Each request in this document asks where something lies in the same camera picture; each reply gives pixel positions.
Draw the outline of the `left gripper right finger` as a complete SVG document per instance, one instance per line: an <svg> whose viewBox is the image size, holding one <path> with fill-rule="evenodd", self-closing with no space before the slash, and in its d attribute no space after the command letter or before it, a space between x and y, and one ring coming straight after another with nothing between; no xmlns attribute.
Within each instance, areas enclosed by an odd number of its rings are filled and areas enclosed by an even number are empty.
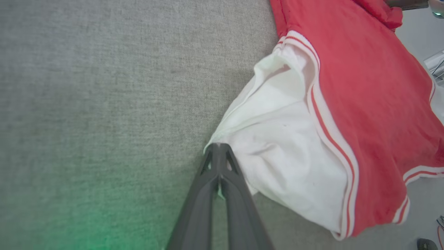
<svg viewBox="0 0 444 250"><path fill-rule="evenodd" d="M227 203L229 250L275 250L232 148L220 144L222 193Z"/></svg>

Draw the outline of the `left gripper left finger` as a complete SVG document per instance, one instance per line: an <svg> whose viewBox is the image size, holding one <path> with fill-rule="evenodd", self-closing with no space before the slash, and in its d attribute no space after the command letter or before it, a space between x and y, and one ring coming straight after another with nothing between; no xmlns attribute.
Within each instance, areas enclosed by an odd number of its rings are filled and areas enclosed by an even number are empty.
<svg viewBox="0 0 444 250"><path fill-rule="evenodd" d="M165 250L211 250L212 204L218 186L217 170L211 167L215 148L210 145L205 150Z"/></svg>

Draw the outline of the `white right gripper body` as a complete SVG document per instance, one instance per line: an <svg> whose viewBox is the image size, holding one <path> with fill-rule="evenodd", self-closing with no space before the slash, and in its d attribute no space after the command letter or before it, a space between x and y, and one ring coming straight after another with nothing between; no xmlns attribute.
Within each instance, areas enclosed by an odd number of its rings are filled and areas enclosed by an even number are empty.
<svg viewBox="0 0 444 250"><path fill-rule="evenodd" d="M444 18L444 0L429 0L429 7L433 16Z"/></svg>

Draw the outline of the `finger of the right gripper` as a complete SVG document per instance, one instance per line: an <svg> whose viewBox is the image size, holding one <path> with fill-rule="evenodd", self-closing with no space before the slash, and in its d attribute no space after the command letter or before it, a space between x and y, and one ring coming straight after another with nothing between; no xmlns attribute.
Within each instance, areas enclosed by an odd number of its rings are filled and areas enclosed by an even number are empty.
<svg viewBox="0 0 444 250"><path fill-rule="evenodd" d="M398 7L402 10L414 10L428 8L428 0L385 0L388 6Z"/></svg>

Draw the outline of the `red and white garment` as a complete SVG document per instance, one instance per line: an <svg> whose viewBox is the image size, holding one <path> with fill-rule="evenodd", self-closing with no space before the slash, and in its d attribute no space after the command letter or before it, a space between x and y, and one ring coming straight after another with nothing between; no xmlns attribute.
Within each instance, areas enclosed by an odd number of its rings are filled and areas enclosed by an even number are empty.
<svg viewBox="0 0 444 250"><path fill-rule="evenodd" d="M444 87L385 0L269 0L279 41L209 143L262 193L336 240L402 224L407 185L444 178Z"/></svg>

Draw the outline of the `small black object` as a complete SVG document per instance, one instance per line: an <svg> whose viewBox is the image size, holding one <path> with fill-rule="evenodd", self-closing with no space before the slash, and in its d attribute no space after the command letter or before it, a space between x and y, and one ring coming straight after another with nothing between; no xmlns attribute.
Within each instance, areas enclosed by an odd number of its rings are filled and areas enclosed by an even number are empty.
<svg viewBox="0 0 444 250"><path fill-rule="evenodd" d="M417 239L417 250L438 250L435 242L429 239Z"/></svg>

